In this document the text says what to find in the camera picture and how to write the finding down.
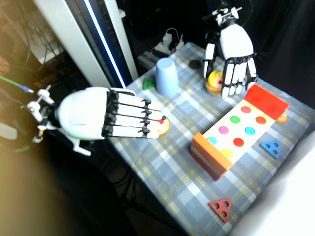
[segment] blue cup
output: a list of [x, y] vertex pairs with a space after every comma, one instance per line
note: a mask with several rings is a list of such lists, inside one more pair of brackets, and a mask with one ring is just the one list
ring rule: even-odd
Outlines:
[[156, 69], [157, 91], [163, 96], [173, 96], [179, 88], [178, 75], [175, 62], [170, 58], [157, 61]]

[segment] checkered fabric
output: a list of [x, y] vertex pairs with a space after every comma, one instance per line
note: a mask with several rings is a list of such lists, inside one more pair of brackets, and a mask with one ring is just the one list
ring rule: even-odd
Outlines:
[[[155, 68], [128, 86], [137, 96], [164, 104], [162, 112], [170, 130], [156, 140], [111, 138], [121, 157], [132, 167], [167, 211], [190, 235], [225, 235], [246, 212], [258, 194], [277, 171], [301, 137], [313, 128], [315, 111], [287, 93], [259, 79], [257, 84], [290, 104], [288, 121], [275, 123], [246, 154], [218, 181], [214, 181], [189, 153], [195, 133], [204, 133], [238, 102], [246, 92], [223, 100], [208, 94], [202, 69], [189, 68], [190, 60], [202, 61], [205, 50], [187, 43], [170, 57], [175, 61], [180, 90], [163, 97], [155, 88], [142, 90], [144, 78], [155, 77]], [[217, 59], [215, 70], [223, 70]], [[279, 140], [279, 160], [274, 159], [260, 143]], [[225, 224], [208, 203], [232, 199], [229, 221]]]

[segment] robotic hand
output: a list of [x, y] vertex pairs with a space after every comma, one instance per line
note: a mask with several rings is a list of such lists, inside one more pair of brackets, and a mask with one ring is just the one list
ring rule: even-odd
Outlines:
[[220, 27], [220, 34], [206, 48], [204, 77], [208, 78], [213, 71], [217, 55], [225, 60], [222, 77], [222, 98], [240, 94], [243, 87], [248, 90], [257, 81], [256, 66], [253, 57], [252, 41], [246, 31], [236, 23], [239, 18], [235, 7], [219, 9], [212, 12]]
[[[159, 111], [160, 103], [136, 97], [128, 89], [86, 88], [68, 95], [57, 106], [49, 97], [49, 88], [40, 89], [39, 99], [27, 105], [39, 122], [35, 143], [42, 141], [44, 130], [58, 130], [73, 143], [74, 151], [89, 156], [91, 152], [79, 146], [81, 140], [110, 136], [157, 139], [166, 119]], [[48, 106], [41, 108], [41, 100]]]

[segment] white light strip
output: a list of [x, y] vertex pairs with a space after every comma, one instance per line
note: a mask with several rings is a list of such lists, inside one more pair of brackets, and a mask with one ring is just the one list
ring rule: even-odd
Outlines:
[[107, 42], [106, 42], [106, 40], [105, 40], [105, 37], [104, 37], [104, 35], [103, 35], [103, 33], [102, 33], [102, 30], [101, 30], [101, 28], [100, 28], [100, 26], [99, 26], [99, 24], [98, 24], [98, 21], [97, 21], [96, 16], [95, 16], [95, 14], [94, 14], [94, 12], [93, 12], [92, 6], [91, 6], [89, 0], [84, 0], [84, 3], [85, 3], [85, 5], [86, 5], [87, 8], [88, 8], [88, 11], [89, 11], [90, 16], [91, 16], [91, 18], [92, 18], [92, 20], [93, 20], [93, 23], [94, 23], [94, 25], [95, 25], [95, 27], [96, 27], [96, 30], [97, 30], [97, 32], [98, 32], [98, 35], [100, 36], [100, 39], [102, 40], [102, 43], [103, 43], [103, 45], [104, 45], [104, 47], [105, 47], [105, 50], [106, 50], [106, 52], [107, 52], [107, 54], [108, 54], [108, 56], [109, 56], [109, 58], [110, 58], [110, 60], [111, 60], [111, 62], [112, 62], [112, 64], [113, 64], [113, 66], [114, 66], [114, 69], [115, 69], [115, 71], [116, 71], [116, 73], [117, 73], [117, 75], [118, 75], [118, 78], [119, 78], [119, 80], [120, 80], [120, 83], [122, 84], [123, 88], [125, 89], [125, 88], [126, 88], [125, 83], [124, 83], [124, 81], [123, 81], [123, 79], [122, 79], [122, 76], [121, 76], [119, 70], [118, 70], [118, 67], [117, 67], [117, 65], [116, 65], [116, 63], [115, 63], [115, 60], [114, 60], [114, 58], [113, 58], [113, 55], [112, 55], [111, 51], [109, 50], [108, 44], [107, 44]]

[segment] triangle block with holes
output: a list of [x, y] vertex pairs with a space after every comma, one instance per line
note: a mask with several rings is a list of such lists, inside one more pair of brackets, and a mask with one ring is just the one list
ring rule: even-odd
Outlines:
[[232, 200], [230, 198], [210, 202], [209, 206], [225, 223], [228, 222], [232, 206]]
[[265, 142], [260, 144], [263, 149], [265, 149], [270, 155], [275, 159], [279, 159], [281, 143], [277, 140], [272, 142]]
[[153, 80], [149, 80], [147, 78], [144, 78], [142, 90], [147, 90], [147, 89], [153, 88], [155, 86], [156, 86], [156, 84]]

